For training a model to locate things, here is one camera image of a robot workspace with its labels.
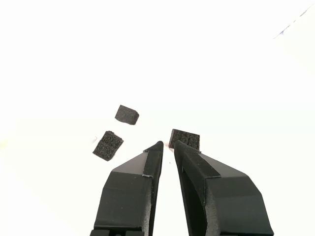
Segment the white background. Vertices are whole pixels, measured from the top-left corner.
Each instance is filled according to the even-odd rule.
[[[314,7],[273,39],[310,2],[1,1],[0,235],[88,236],[110,171],[173,128],[251,177],[276,235],[310,234]],[[167,148],[154,235],[188,235]]]

